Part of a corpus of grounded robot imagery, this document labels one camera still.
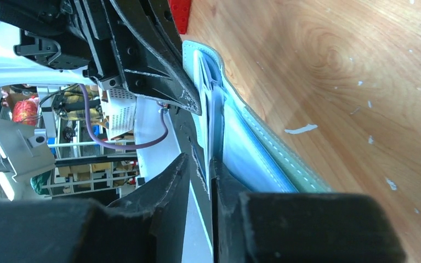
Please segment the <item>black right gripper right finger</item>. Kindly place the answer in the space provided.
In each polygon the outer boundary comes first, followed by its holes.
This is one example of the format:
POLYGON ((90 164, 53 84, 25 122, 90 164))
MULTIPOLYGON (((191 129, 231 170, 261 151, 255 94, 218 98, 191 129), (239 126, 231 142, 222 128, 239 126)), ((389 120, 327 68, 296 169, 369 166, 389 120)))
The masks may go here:
POLYGON ((405 262, 406 252, 372 197, 253 192, 210 162, 215 262, 405 262))

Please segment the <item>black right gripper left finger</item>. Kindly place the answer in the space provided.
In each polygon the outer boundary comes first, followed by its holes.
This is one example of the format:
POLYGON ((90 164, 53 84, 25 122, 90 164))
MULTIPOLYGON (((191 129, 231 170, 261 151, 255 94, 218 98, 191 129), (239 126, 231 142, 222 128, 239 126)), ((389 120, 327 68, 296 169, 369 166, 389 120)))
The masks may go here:
POLYGON ((181 262, 189 175, 181 153, 109 205, 80 198, 0 202, 0 262, 181 262))

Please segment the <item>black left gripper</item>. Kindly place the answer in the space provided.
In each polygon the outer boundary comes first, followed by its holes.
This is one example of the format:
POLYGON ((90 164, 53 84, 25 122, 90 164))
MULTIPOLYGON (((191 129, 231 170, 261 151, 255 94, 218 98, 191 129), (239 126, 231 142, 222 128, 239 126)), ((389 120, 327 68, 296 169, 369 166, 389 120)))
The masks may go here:
POLYGON ((201 115, 168 1, 15 1, 16 54, 201 115))

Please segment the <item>white blue credit card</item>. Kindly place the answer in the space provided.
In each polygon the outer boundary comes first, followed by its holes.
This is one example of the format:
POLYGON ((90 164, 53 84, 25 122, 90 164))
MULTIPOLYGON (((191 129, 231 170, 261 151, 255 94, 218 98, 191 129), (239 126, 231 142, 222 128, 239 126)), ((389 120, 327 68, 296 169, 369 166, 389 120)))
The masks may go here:
POLYGON ((210 55, 194 51, 193 74, 200 94, 202 115, 199 117, 201 141, 204 150, 204 171, 207 191, 211 191, 210 161, 220 156, 223 143, 223 115, 221 107, 224 102, 222 79, 217 64, 210 55))

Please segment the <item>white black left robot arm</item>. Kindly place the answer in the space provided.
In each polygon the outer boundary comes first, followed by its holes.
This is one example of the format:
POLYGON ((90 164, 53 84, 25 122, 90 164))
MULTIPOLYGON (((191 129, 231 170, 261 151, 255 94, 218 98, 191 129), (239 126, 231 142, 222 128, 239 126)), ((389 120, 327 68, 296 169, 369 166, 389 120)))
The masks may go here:
POLYGON ((200 114, 167 1, 0 1, 0 86, 96 84, 200 114))

